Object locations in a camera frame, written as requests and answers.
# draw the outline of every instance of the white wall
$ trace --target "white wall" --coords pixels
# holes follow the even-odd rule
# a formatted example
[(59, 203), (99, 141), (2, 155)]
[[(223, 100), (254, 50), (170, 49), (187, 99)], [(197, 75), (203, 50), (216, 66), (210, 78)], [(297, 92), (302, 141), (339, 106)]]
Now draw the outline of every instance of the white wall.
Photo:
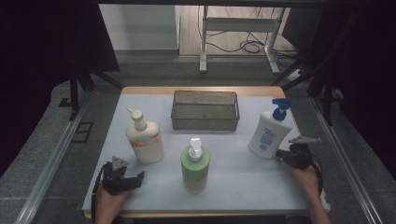
[(114, 50), (178, 49), (178, 6), (99, 7)]

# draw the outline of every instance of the white lotion bottle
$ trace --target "white lotion bottle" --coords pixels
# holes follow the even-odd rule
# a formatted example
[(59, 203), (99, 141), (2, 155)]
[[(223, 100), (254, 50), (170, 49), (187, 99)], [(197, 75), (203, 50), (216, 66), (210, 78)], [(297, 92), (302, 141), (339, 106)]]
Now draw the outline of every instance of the white lotion bottle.
[(276, 155), (280, 143), (293, 128), (293, 123), (286, 116), (290, 100), (274, 99), (273, 104), (279, 107), (274, 112), (261, 113), (256, 132), (248, 144), (252, 152), (266, 159), (272, 159)]
[(140, 163), (161, 161), (165, 157), (160, 127), (153, 121), (145, 121), (141, 110), (132, 110), (134, 124), (130, 125), (125, 134), (134, 154)]

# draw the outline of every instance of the gray floor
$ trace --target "gray floor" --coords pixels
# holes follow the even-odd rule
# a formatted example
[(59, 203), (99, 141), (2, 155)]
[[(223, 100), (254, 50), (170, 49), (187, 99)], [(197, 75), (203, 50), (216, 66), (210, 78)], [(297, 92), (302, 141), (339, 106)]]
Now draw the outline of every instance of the gray floor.
[[(198, 58), (176, 55), (133, 55), (118, 53), (120, 73), (111, 73), (127, 86), (265, 86), (275, 77), (264, 58), (209, 58), (208, 72), (199, 73)], [(106, 138), (120, 90), (93, 77), (96, 90), (89, 95), (89, 105), (81, 122), (92, 122), (92, 132), (85, 144), (71, 143), (53, 178), (33, 223), (90, 223), (81, 206), (94, 167)], [(329, 213), (333, 223), (369, 223), (362, 212), (337, 160), (328, 135), (324, 132), (312, 102), (306, 96), (308, 83), (286, 92), (292, 100), (292, 112), (302, 135), (320, 137), (323, 142), (311, 147), (323, 163)], [(69, 98), (68, 83), (53, 90), (51, 104), (42, 120), (0, 180), (0, 223), (13, 223), (20, 213), (48, 157), (69, 124), (70, 108), (59, 107)], [(374, 152), (349, 124), (337, 103), (332, 105), (333, 128), (362, 184), (368, 190), (383, 223), (394, 223), (396, 183)], [(136, 219), (128, 223), (191, 223), (190, 219)], [(278, 217), (240, 217), (195, 219), (205, 223), (279, 223)]]

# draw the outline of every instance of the bottle label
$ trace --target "bottle label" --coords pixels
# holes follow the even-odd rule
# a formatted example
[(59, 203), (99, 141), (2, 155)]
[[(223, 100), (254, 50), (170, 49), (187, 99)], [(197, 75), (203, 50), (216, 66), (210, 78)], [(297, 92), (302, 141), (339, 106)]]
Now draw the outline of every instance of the bottle label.
[(132, 147), (148, 147), (159, 142), (161, 142), (161, 133), (157, 133), (155, 136), (133, 140), (130, 143)]
[(260, 150), (264, 151), (269, 146), (271, 146), (274, 142), (274, 138), (276, 134), (269, 129), (264, 129), (264, 133), (262, 134), (262, 138), (260, 139)]

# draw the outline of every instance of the white tabletop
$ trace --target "white tabletop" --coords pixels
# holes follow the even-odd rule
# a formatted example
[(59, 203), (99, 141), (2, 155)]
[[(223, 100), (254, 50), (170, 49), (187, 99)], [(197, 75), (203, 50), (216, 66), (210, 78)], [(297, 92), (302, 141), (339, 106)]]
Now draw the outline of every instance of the white tabletop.
[[(123, 206), (132, 214), (290, 214), (305, 213), (306, 199), (285, 164), (260, 158), (248, 150), (262, 111), (274, 110), (272, 97), (238, 96), (240, 120), (235, 132), (175, 131), (171, 111), (173, 95), (122, 94), (92, 176), (82, 209), (91, 210), (91, 195), (99, 170), (112, 156), (129, 162), (125, 177), (145, 171), (140, 189)], [(141, 109), (146, 120), (160, 125), (165, 158), (140, 164), (125, 135), (133, 123), (126, 109)], [(298, 136), (294, 127), (280, 148)], [(180, 153), (192, 137), (200, 137), (209, 149), (210, 164), (203, 192), (190, 194), (183, 188)]]

